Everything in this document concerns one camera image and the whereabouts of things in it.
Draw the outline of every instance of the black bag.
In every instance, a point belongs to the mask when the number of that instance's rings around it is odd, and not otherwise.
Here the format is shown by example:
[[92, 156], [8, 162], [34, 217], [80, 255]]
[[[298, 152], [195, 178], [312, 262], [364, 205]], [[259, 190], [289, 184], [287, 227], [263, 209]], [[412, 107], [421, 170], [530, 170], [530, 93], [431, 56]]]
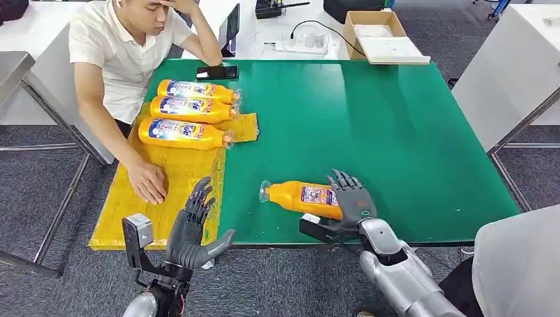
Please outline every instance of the black bag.
[[323, 0], [323, 9], [344, 24], [348, 11], [381, 11], [384, 0]]
[[28, 6], [29, 0], [0, 0], [0, 25], [23, 17]]

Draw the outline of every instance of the metal table leg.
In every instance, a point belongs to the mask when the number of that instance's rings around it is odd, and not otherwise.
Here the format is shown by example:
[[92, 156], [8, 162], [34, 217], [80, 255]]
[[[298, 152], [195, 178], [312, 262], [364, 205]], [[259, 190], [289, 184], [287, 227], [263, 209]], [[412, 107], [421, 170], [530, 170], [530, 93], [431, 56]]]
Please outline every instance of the metal table leg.
[[0, 152], [25, 152], [25, 151], [48, 151], [48, 150], [66, 150], [79, 149], [76, 143], [58, 143], [58, 144], [39, 144], [39, 145], [20, 145], [17, 147], [0, 147]]
[[49, 227], [49, 230], [47, 231], [47, 234], [43, 239], [43, 243], [41, 243], [41, 247], [39, 248], [39, 251], [35, 255], [34, 262], [36, 264], [41, 264], [43, 262], [45, 254], [47, 253], [47, 250], [49, 250], [49, 247], [52, 243], [52, 239], [54, 238], [56, 230], [58, 229], [58, 226], [60, 225], [60, 221], [62, 220], [62, 216], [64, 216], [64, 213], [68, 208], [68, 204], [70, 203], [70, 199], [72, 199], [72, 196], [76, 191], [76, 187], [78, 187], [78, 183], [80, 182], [80, 178], [82, 177], [84, 169], [86, 168], [88, 159], [89, 159], [89, 153], [86, 153], [82, 158], [82, 161], [80, 162], [80, 165], [76, 170], [76, 173], [74, 174], [74, 178], [72, 179], [72, 182], [70, 183], [70, 186], [68, 187], [68, 190], [66, 191], [66, 194], [64, 195], [64, 198], [60, 203], [60, 206], [58, 207], [58, 211], [56, 212], [56, 215]]
[[556, 149], [560, 148], [560, 143], [509, 143], [516, 137], [524, 128], [528, 127], [532, 122], [539, 118], [543, 113], [546, 112], [552, 105], [554, 105], [558, 100], [560, 100], [560, 87], [558, 87], [554, 92], [550, 94], [535, 110], [528, 114], [521, 122], [516, 125], [508, 134], [506, 134], [490, 151], [488, 155], [490, 159], [494, 162], [501, 176], [504, 178], [509, 190], [513, 193], [514, 197], [517, 199], [523, 212], [531, 211], [532, 208], [529, 203], [515, 184], [513, 178], [508, 173], [504, 164], [500, 161], [497, 153], [500, 149]]
[[27, 269], [35, 274], [44, 275], [46, 277], [58, 277], [60, 276], [60, 272], [48, 268], [44, 265], [35, 264], [26, 259], [22, 259], [18, 256], [14, 256], [10, 253], [4, 252], [0, 250], [0, 263], [5, 263], [12, 266], [21, 267], [23, 269]]
[[41, 108], [43, 108], [43, 110], [45, 110], [45, 112], [52, 118], [52, 120], [54, 120], [54, 122], [56, 122], [58, 126], [62, 127], [62, 129], [64, 129], [66, 133], [70, 135], [70, 137], [74, 140], [74, 142], [76, 142], [76, 144], [78, 144], [84, 151], [86, 151], [86, 153], [89, 153], [93, 157], [95, 157], [101, 164], [107, 164], [101, 157], [101, 155], [97, 153], [95, 149], [93, 149], [89, 142], [85, 141], [82, 136], [80, 136], [68, 124], [66, 124], [66, 122], [62, 120], [59, 114], [47, 104], [44, 98], [35, 89], [33, 89], [32, 86], [30, 86], [25, 80], [21, 81], [21, 86], [35, 101], [37, 101], [37, 103], [41, 106]]

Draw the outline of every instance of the white shirt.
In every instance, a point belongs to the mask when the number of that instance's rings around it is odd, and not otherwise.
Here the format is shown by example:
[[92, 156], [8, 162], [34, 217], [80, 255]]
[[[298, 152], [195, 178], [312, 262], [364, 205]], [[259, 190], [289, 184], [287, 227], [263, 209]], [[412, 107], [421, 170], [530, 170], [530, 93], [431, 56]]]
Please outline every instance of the white shirt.
[[485, 317], [560, 316], [560, 205], [478, 230], [473, 288]]
[[144, 46], [117, 19], [112, 0], [91, 1], [70, 22], [70, 62], [101, 67], [105, 97], [111, 116], [132, 123], [140, 109], [150, 77], [167, 56], [171, 44], [182, 44], [192, 31], [173, 9], [164, 30], [146, 36]]

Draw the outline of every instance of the yellow plastic bag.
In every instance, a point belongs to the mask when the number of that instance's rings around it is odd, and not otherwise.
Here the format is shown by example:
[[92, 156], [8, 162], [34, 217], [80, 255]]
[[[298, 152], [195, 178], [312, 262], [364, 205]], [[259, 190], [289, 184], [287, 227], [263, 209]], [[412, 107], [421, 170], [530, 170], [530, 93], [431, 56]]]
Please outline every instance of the yellow plastic bag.
[[[212, 149], [200, 151], [194, 149], [178, 149], [146, 145], [138, 138], [138, 125], [143, 118], [149, 116], [149, 107], [136, 119], [129, 142], [139, 151], [146, 161], [157, 165], [166, 176], [167, 197], [164, 203], [152, 205], [139, 199], [128, 182], [127, 170], [119, 165], [107, 195], [101, 215], [89, 246], [93, 250], [124, 250], [122, 218], [142, 213], [152, 220], [154, 242], [148, 249], [163, 250], [171, 226], [194, 185], [204, 176], [212, 177], [213, 191], [209, 197], [215, 197], [208, 218], [203, 228], [203, 244], [214, 241], [218, 233], [220, 206], [225, 165], [225, 150]], [[257, 118], [255, 114], [241, 115], [237, 120], [230, 120], [216, 125], [219, 129], [234, 130], [236, 142], [254, 141], [257, 139]]]

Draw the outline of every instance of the cardboard box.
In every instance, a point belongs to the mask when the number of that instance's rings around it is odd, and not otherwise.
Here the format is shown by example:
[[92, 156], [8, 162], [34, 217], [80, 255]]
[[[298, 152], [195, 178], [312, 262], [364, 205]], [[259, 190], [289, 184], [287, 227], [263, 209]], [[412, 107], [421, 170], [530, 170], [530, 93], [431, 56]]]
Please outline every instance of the cardboard box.
[[348, 11], [343, 35], [358, 50], [345, 43], [350, 59], [367, 59], [371, 64], [426, 64], [407, 37], [399, 18], [392, 11]]

